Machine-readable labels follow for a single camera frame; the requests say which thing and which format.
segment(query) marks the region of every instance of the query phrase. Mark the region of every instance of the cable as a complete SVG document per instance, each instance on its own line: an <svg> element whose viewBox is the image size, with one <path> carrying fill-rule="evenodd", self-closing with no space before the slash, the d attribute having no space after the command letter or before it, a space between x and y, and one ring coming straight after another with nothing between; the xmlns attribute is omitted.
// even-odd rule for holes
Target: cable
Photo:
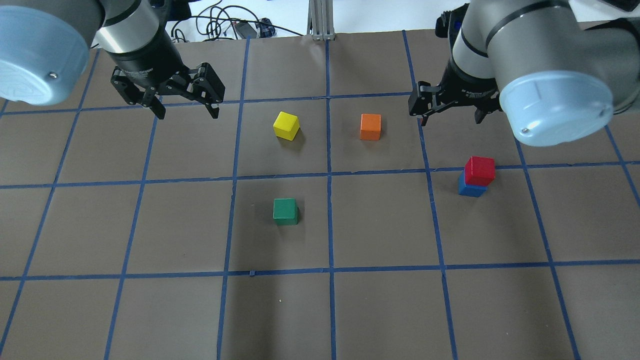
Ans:
<svg viewBox="0 0 640 360"><path fill-rule="evenodd" d="M614 112L613 115L620 115L620 114L626 112L627 110L631 109L631 107L636 103L636 100L637 100L637 97L632 102L630 102L628 105L626 105L624 108Z"/></svg>
<svg viewBox="0 0 640 360"><path fill-rule="evenodd" d="M182 38L178 37L178 31L180 31L180 33L182 34ZM184 37L184 32L181 29L176 29L175 30L175 34L176 34L176 39L178 40L178 42L180 42L179 40L182 40L182 42L187 42L187 38Z"/></svg>
<svg viewBox="0 0 640 360"><path fill-rule="evenodd" d="M283 28L283 27L281 27L281 26L277 26L277 25L273 25L273 24L268 24L268 23L266 23L266 22L262 22L262 21L260 21L260 19L258 18L258 16L257 16L253 11L251 11L251 10L249 10L249 9L247 9L247 8L243 7L243 6L239 6L239 5L227 5L227 6L224 6L224 7L220 7L220 6L218 6L220 3L222 3L222 0L218 0L215 4L210 5L210 6L207 6L207 7L206 7L204 10L202 10L198 15L192 15L192 16L190 16L190 17L188 18L188 19L196 19L196 31L198 32L198 34L200 34L200 35L205 35L205 36L207 37L207 40L205 40L205 41L213 41L213 40L223 39L223 38L224 38L224 39L232 39L232 38L230 38L230 37L227 37L227 38L225 38L225 37L221 37L221 36L222 36L222 34L224 34L224 33L226 33L226 32L228 31L229 27L231 27L231 28L232 28L232 30L233 30L233 32L234 32L234 36L235 36L235 38L236 38L236 39L238 39L238 34L237 34L237 31L236 31L236 28L235 28L235 27L234 27L234 25L233 25L233 22L234 22L234 21L236 21L236 22L237 22L237 21L241 21L241 22L250 22L250 23L252 23L252 24L262 24L262 25L265 25L265 26L272 26L272 27L274 27L274 28L276 28L276 29L281 29L281 30L284 30L284 31L286 31L286 32L289 32L289 33L292 33L292 34L295 34L295 35L298 35L298 36L304 36L303 34L298 33L298 32L296 32L296 31L293 31L293 30L290 30L290 29L287 29L287 28ZM228 12L227 12L227 9L229 9L229 8L238 8L238 9L242 9L242 10L244 10L244 11L246 11L246 12L250 13L250 14L255 18L255 20L244 20L244 19L240 19L240 18L237 18L237 17L231 17L231 16L228 14ZM213 15L213 11L214 11L214 10L219 10L218 15L217 15L216 17L213 17L213 16L212 16L212 15ZM206 11L209 11L209 16L202 15L202 14L204 14ZM226 16L227 16L227 18L226 18L226 19L222 19L222 18L221 18L221 16L222 16L222 14L223 14L223 13L224 13L224 15L226 15ZM207 23L207 26L205 27L205 31L204 31L204 32L202 32L202 31L200 30L200 27L198 26L198 19L208 19L208 20L209 20L209 22ZM177 21L177 22L172 26L172 28L171 28L171 37L172 37L172 38L177 39L178 41L179 41L179 40L182 40L182 41L186 42L186 38L185 38L185 36L184 36L184 32L183 32L182 30L180 30L180 29L177 29L177 28L176 28L176 27L178 26L178 24L180 24L182 21L183 21L183 20ZM230 26L228 26L225 30L222 30L222 25L223 25L226 21L229 21ZM178 37L178 36L177 36L177 32L178 32L178 31L180 31L180 32L182 33L182 38L180 38L180 37Z"/></svg>

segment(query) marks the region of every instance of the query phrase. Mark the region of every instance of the yellow cube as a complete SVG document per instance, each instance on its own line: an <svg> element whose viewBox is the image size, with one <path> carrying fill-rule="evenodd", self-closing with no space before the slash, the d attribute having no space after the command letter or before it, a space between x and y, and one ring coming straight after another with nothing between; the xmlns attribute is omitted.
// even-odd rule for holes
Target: yellow cube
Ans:
<svg viewBox="0 0 640 360"><path fill-rule="evenodd" d="M300 122L298 121L298 117L295 115L287 114L284 111L281 111L276 118L276 122L273 123L273 131L275 131L276 136L279 138L287 139L288 141L293 141L293 138L296 137L296 134L300 130Z"/></svg>

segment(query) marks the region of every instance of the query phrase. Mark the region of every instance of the green cube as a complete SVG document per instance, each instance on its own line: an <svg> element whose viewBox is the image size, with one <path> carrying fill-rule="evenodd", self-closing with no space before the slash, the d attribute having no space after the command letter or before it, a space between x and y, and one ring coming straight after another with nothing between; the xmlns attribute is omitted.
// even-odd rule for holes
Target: green cube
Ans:
<svg viewBox="0 0 640 360"><path fill-rule="evenodd" d="M273 220L277 225L298 225L296 199L275 199L273 201Z"/></svg>

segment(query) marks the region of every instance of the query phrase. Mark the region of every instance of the black cable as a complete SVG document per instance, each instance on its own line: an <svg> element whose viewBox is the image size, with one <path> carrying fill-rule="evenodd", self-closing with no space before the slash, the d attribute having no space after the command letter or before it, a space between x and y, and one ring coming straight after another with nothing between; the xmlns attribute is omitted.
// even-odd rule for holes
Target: black cable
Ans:
<svg viewBox="0 0 640 360"><path fill-rule="evenodd" d="M258 16L257 16L253 11L251 11L251 10L249 10L249 9L245 8L244 6L239 6L239 5L227 5L227 6L225 6L225 7L224 7L224 8L222 8L222 9L220 10L220 12L218 13L218 17L220 17L220 14L222 13L222 10L226 10L226 9L229 9L229 8L238 8L238 9L242 9L242 10L244 10L244 11L246 11L246 12L250 13L251 15L253 15L253 17L255 17L255 20L256 20L256 21L260 21L260 19L258 18Z"/></svg>
<svg viewBox="0 0 640 360"><path fill-rule="evenodd" d="M215 41L215 40L238 40L238 39L234 39L234 38L208 38L208 39L203 40L202 42Z"/></svg>
<svg viewBox="0 0 640 360"><path fill-rule="evenodd" d="M215 8L216 6L218 6L220 3L222 3L222 0L219 0L217 3L215 3L215 4L213 4L213 5L207 6L206 8L204 8L204 10L202 10L202 11L198 14L198 16L201 16L201 15L202 15L203 13L205 13L207 10L212 10L213 8ZM209 35L208 35L209 33L208 33L208 32L206 32L206 30L205 30L205 33L201 33L201 32L200 32L200 28L198 27L198 18L196 18L196 30L198 31L198 33L199 33L200 35L207 35L207 36L209 36Z"/></svg>
<svg viewBox="0 0 640 360"><path fill-rule="evenodd" d="M199 17L199 18L209 19L209 17L207 17L207 16L198 16L198 15L194 15L194 16L192 16L192 17ZM303 36L304 36L303 34L298 33L298 32L295 32L295 31L293 31L293 30L289 30L289 29L287 29L287 28L283 28L283 27L281 27L281 26L277 26L277 25L273 25L273 24L268 24L267 22L262 22L262 21L244 20L244 19L239 19L239 18L237 18L237 17L232 17L232 18L230 18L230 19L218 19L218 20L222 20L222 21L220 22L220 24L223 24L225 21L244 21L244 22L251 22L251 23L255 23L255 24L262 24L262 25L267 25L267 26L273 26L273 27L274 27L274 28L276 28L276 29L281 29L281 30L284 30L284 31L288 31L288 32L290 32L290 33L292 33L292 34L295 34L295 35L298 35L298 36L301 36L301 37L303 37Z"/></svg>
<svg viewBox="0 0 640 360"><path fill-rule="evenodd" d="M182 34L182 38L178 37L178 31L180 31L180 33ZM175 34L176 34L176 39L182 40L182 42L187 42L187 38L184 37L184 32L181 29L176 29Z"/></svg>
<svg viewBox="0 0 640 360"><path fill-rule="evenodd" d="M628 105L626 105L624 108L616 111L613 113L613 115L620 115L622 113L627 112L627 110L631 109L631 107L636 103L638 97L636 97L632 102L630 102Z"/></svg>
<svg viewBox="0 0 640 360"><path fill-rule="evenodd" d="M262 24L262 25L266 25L266 26L273 26L273 27L274 27L274 28L276 28L276 29L281 29L281 30L284 30L284 31L288 31L288 32L290 32L290 33L292 33L292 34L296 34L296 35L301 36L301 37L303 37L303 36L304 36L304 35L302 35L301 33L297 33L297 32L295 32L295 31L293 31L293 30L289 30L289 29L287 29L287 28L283 28L283 27L281 27L281 26L277 26L277 25L273 25L273 24L268 24L267 22L262 22L262 21L253 21L253 20L240 20L240 19L236 19L236 20L238 20L238 21L246 21L246 22L254 22L254 23L256 23L256 24Z"/></svg>
<svg viewBox="0 0 640 360"><path fill-rule="evenodd" d="M220 13L218 14L218 18L220 17L220 14L224 12L224 13L225 13L225 15L227 16L227 18L228 18L228 19L231 19L231 15L229 15L229 13L228 13L224 8L221 8L221 7L219 7L219 6L216 6L216 7L212 8L212 9L209 11L209 16L210 16L210 17L212 17L212 18L213 18L213 10L214 10L214 9L220 9ZM224 30L224 31L222 30L222 27L220 26L220 33L217 33L217 34L216 34L216 38L220 37L221 33L222 33L222 32L226 32L229 28L231 28L231 29L233 30L233 32L234 32L234 36L235 36L235 38L236 38L236 40L237 40L237 39L238 39L238 34L237 34L237 32L236 32L236 28L235 28L235 27L233 27L233 25L232 25L232 24L230 24L230 25L229 25L229 27L228 27L226 30Z"/></svg>

